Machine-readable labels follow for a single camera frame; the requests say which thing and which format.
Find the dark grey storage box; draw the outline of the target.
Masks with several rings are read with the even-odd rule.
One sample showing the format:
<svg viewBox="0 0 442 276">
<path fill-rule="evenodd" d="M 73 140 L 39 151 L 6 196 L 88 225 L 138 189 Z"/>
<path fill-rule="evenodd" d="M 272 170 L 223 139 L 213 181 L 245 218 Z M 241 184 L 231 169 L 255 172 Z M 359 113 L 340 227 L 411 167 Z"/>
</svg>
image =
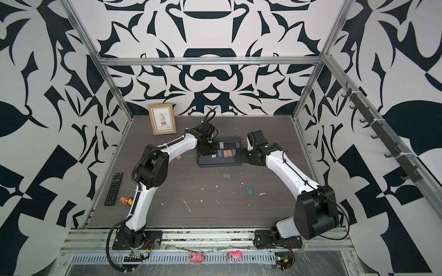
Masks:
<svg viewBox="0 0 442 276">
<path fill-rule="evenodd" d="M 224 143 L 224 148 L 221 149 L 222 151 L 235 149 L 236 156 L 235 157 L 228 157 L 228 158 L 218 157 L 217 150 L 220 150 L 219 142 Z M 240 148 L 242 148 L 242 141 L 239 136 L 228 136 L 228 137 L 215 138 L 213 141 L 213 144 L 216 145 L 216 154 L 214 154 L 214 155 L 200 155 L 197 152 L 197 164 L 200 167 L 221 167 L 221 166 L 240 166 L 240 165 L 242 165 L 242 163 L 239 161 L 239 157 L 238 157 L 238 151 Z"/>
</svg>

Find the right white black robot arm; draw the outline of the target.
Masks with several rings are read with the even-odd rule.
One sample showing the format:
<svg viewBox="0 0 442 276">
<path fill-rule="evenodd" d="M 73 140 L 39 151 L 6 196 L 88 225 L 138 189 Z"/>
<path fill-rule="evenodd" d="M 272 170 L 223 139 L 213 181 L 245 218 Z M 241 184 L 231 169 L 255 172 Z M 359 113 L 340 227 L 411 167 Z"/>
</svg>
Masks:
<svg viewBox="0 0 442 276">
<path fill-rule="evenodd" d="M 247 134 L 247 147 L 241 150 L 241 159 L 244 163 L 265 166 L 273 171 L 294 196 L 294 215 L 275 224 L 280 238 L 301 236 L 310 240 L 338 227 L 334 190 L 308 177 L 282 147 L 268 142 L 262 131 Z"/>
</svg>

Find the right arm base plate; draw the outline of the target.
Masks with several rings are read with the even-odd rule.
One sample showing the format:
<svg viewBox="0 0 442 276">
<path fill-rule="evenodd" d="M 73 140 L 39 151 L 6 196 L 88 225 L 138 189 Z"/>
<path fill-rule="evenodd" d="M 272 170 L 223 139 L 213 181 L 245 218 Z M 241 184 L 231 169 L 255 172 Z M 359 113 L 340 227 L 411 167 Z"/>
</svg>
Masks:
<svg viewBox="0 0 442 276">
<path fill-rule="evenodd" d="M 269 230 L 255 230 L 253 245 L 256 248 L 292 248 L 300 249 L 303 246 L 302 238 L 300 236 L 293 236 L 291 238 L 282 238 L 276 228 Z"/>
</svg>

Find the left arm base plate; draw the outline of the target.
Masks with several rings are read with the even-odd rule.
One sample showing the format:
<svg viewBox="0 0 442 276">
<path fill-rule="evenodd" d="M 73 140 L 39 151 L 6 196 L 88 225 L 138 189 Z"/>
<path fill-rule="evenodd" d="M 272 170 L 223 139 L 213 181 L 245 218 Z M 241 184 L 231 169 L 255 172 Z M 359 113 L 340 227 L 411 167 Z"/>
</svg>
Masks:
<svg viewBox="0 0 442 276">
<path fill-rule="evenodd" d="M 162 243 L 162 231 L 118 232 L 112 245 L 113 250 L 145 250 L 158 247 Z"/>
</svg>

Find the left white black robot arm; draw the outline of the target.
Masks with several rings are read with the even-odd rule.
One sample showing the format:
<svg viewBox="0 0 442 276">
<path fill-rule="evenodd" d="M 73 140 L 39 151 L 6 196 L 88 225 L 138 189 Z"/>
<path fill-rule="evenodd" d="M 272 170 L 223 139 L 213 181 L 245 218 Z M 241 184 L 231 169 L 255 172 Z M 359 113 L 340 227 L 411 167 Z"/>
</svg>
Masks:
<svg viewBox="0 0 442 276">
<path fill-rule="evenodd" d="M 126 219 L 120 224 L 117 238 L 130 248 L 143 244 L 148 209 L 156 190 L 168 176 L 169 163 L 179 155 L 197 149 L 202 154 L 216 153 L 212 142 L 218 130 L 210 123 L 188 129 L 179 138 L 159 146 L 148 145 L 131 173 L 137 189 Z"/>
</svg>

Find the blue eraser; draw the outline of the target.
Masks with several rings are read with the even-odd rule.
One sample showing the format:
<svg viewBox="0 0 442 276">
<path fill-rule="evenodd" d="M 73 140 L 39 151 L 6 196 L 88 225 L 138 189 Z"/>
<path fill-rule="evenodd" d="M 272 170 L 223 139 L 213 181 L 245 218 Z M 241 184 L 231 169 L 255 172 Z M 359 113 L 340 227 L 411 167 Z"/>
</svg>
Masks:
<svg viewBox="0 0 442 276">
<path fill-rule="evenodd" d="M 250 195 L 250 196 L 252 196 L 254 194 L 253 189 L 252 189 L 251 186 L 247 186 L 246 187 L 246 191 L 247 191 L 248 195 Z"/>
</svg>

